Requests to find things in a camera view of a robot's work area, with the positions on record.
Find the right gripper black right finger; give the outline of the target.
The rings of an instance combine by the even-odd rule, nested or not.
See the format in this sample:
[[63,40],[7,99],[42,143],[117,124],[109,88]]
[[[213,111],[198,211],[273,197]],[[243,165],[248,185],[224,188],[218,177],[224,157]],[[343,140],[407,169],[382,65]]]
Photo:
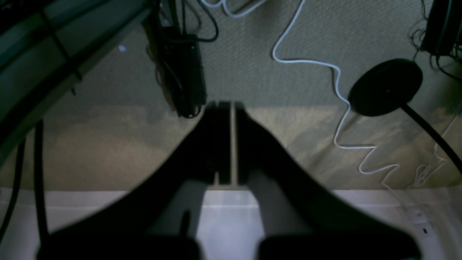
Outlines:
[[256,198],[265,236],[259,260],[420,260],[406,232],[347,204],[312,179],[236,103],[238,181]]

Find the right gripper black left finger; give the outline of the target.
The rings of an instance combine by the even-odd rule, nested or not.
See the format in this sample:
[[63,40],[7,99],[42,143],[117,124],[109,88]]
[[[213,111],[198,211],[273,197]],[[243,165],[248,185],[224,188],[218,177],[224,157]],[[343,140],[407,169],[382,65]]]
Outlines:
[[138,187],[41,243],[40,260],[199,260],[203,197],[230,172],[229,102],[210,103],[195,128]]

